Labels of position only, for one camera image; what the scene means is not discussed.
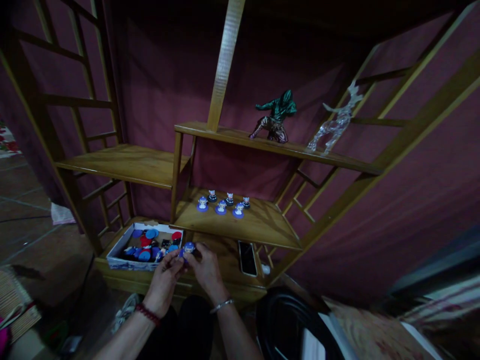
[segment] silver bracelet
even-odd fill
[[[212,310],[210,310],[210,314],[215,314],[218,310],[220,310],[225,305],[233,304],[233,303],[234,303],[234,300],[230,298],[227,301],[222,302],[221,304],[218,304],[217,306],[215,306]]]

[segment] wooden shelf board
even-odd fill
[[[237,219],[232,215],[233,207],[227,208],[226,215],[218,215],[215,212],[218,202],[209,204],[207,212],[199,212],[197,204],[200,197],[207,197],[208,195],[208,190],[197,187],[188,189],[183,200],[178,203],[176,220],[171,226],[251,243],[279,246],[298,251],[302,249],[287,219],[274,203],[251,197],[250,209],[244,211],[243,219]],[[220,201],[225,199],[227,194],[218,191],[216,196]],[[233,199],[235,204],[242,201],[242,197],[235,194]]]
[[[331,152],[327,155],[320,151],[309,152],[306,151],[307,146],[297,144],[294,142],[287,142],[280,144],[275,141],[267,140],[265,138],[250,139],[249,133],[246,131],[235,130],[223,126],[218,127],[217,132],[207,130],[206,122],[185,122],[175,125],[175,131],[179,133],[199,136],[212,140],[221,141],[224,143],[237,144],[248,148],[264,150],[272,153],[287,155],[299,159],[311,160],[318,163],[333,165],[340,168],[356,170],[372,175],[380,175],[383,170],[377,168],[369,163],[356,160],[352,157],[343,156]]]
[[[180,171],[189,161],[181,157]],[[105,176],[132,183],[171,189],[174,172],[174,154],[148,147],[120,144],[95,152],[88,152],[56,166],[82,173]]]
[[[144,222],[150,219],[146,217],[134,217],[129,220],[125,225],[125,228],[128,228],[131,224],[135,222]],[[122,236],[123,232],[114,237],[112,241],[106,246],[103,253],[95,259],[95,262],[103,273],[104,276],[110,278],[116,278],[120,280],[126,280],[131,282],[137,282],[142,284],[150,284],[152,281],[153,272],[150,271],[130,271],[130,270],[117,270],[110,269],[107,255],[112,250],[114,245]],[[238,246],[237,242],[231,239],[220,238],[216,236],[211,236],[207,234],[195,233],[193,231],[186,231],[184,235],[183,244],[185,242],[202,242],[206,243],[207,246],[217,255],[218,265],[220,266],[220,273],[222,275],[224,283],[230,285],[240,285],[240,286],[249,286],[256,288],[264,288],[264,281],[261,276],[261,266],[257,264],[259,275],[257,277],[252,277],[243,274],[240,271],[239,267],[239,255],[238,255]],[[198,285],[195,278],[193,270],[189,270],[187,273],[183,274],[179,282],[184,286],[188,285]]]

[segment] black phone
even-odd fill
[[[238,242],[240,253],[240,271],[245,275],[257,277],[257,264],[255,263],[254,246],[251,243]]]

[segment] black cable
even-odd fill
[[[85,291],[85,285],[87,284],[87,278],[89,277],[89,274],[90,274],[90,270],[92,270],[92,265],[94,264],[94,260],[95,260],[95,254],[93,253],[91,255],[91,259],[90,259],[90,264],[88,265],[88,268],[86,270],[86,273],[85,273],[85,276],[83,278],[83,282],[81,283],[81,287],[80,287],[80,294],[78,294],[78,298],[76,299],[75,301],[75,304],[73,304],[73,306],[71,307],[71,310],[70,310],[70,315],[68,316],[68,322],[71,323],[72,322],[72,315],[74,314],[74,310],[75,308],[77,307],[77,305],[79,304],[80,300],[82,299],[82,296],[84,294],[84,291]]]
[[[8,220],[2,220],[0,221],[1,223],[7,223],[9,221],[17,221],[17,220],[30,220],[30,219],[43,219],[43,218],[50,218],[50,215],[44,215],[44,216],[31,216],[31,217],[19,217],[16,219],[8,219]]]

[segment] bracelet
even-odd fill
[[[148,310],[141,302],[135,306],[135,310],[145,315],[150,321],[152,321],[156,327],[160,326],[160,318],[154,312]]]
[[[234,300],[232,298],[229,298],[227,301],[224,301],[224,302],[218,304],[212,310],[210,310],[210,314],[215,314],[218,310],[223,308],[225,305],[233,304],[233,303],[234,303]]]

